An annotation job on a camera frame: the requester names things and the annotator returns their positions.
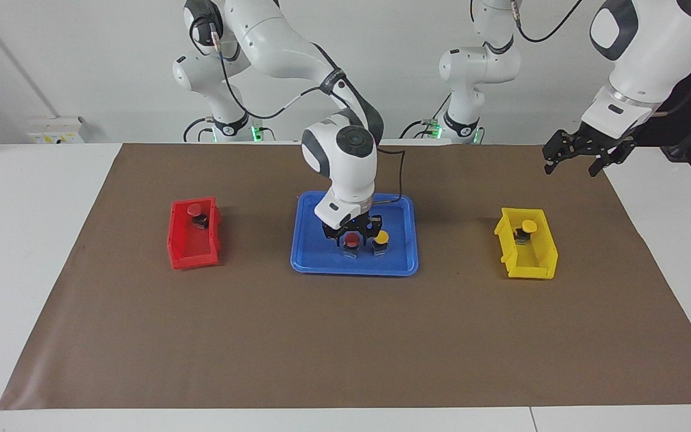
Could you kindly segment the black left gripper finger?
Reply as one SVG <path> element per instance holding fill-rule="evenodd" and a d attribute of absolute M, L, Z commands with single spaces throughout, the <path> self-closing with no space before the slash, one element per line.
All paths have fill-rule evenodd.
<path fill-rule="evenodd" d="M 564 160 L 565 153 L 565 143 L 546 143 L 543 145 L 542 154 L 545 159 L 546 175 L 550 175 L 555 170 L 555 167 Z"/>
<path fill-rule="evenodd" d="M 620 153 L 617 150 L 601 151 L 595 161 L 588 167 L 591 177 L 596 177 L 603 169 L 612 164 L 619 164 Z"/>

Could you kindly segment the yellow plastic bin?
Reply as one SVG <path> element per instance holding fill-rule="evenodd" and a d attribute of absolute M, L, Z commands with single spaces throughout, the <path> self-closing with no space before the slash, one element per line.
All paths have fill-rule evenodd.
<path fill-rule="evenodd" d="M 515 229 L 524 220 L 533 220 L 538 230 L 528 244 L 515 244 Z M 550 280 L 557 268 L 558 251 L 549 229 L 545 211 L 541 209 L 501 209 L 501 218 L 494 230 L 501 248 L 501 263 L 510 278 Z"/>

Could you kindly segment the brown table mat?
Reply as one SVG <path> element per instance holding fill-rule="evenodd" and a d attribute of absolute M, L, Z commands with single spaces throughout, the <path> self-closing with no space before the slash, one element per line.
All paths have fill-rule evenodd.
<path fill-rule="evenodd" d="M 691 323 L 604 175 L 536 146 L 408 150 L 419 270 L 300 274 L 298 146 L 122 146 L 0 409 L 691 404 Z M 219 262 L 173 269 L 176 200 Z M 501 209 L 545 211 L 550 280 L 510 278 Z"/>

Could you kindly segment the white wall outlet box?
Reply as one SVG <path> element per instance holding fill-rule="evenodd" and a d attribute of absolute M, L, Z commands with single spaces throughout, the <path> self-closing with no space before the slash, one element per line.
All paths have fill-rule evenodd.
<path fill-rule="evenodd" d="M 85 144 L 84 119 L 80 116 L 58 116 L 55 118 L 28 118 L 28 139 L 37 145 Z"/>

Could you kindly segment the blue plastic tray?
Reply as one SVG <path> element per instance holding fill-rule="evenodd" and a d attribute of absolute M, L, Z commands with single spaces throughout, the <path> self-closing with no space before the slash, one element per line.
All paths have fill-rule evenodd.
<path fill-rule="evenodd" d="M 356 256 L 347 257 L 334 239 L 325 237 L 322 222 L 314 213 L 324 195 L 324 191 L 307 191 L 298 200 L 290 257 L 296 271 L 379 277 L 409 277 L 417 273 L 419 247 L 410 197 L 404 195 L 399 202 L 372 208 L 372 214 L 382 216 L 382 229 L 389 235 L 384 254 L 375 256 L 372 241 L 368 240 Z"/>

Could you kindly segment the red plastic bin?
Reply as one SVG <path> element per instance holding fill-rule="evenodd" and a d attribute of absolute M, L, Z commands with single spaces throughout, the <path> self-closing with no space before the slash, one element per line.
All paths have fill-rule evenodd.
<path fill-rule="evenodd" d="M 208 214 L 207 230 L 197 229 L 187 214 L 187 207 L 200 203 Z M 221 241 L 219 236 L 222 216 L 214 197 L 176 200 L 170 208 L 167 251 L 173 269 L 200 268 L 217 265 Z"/>

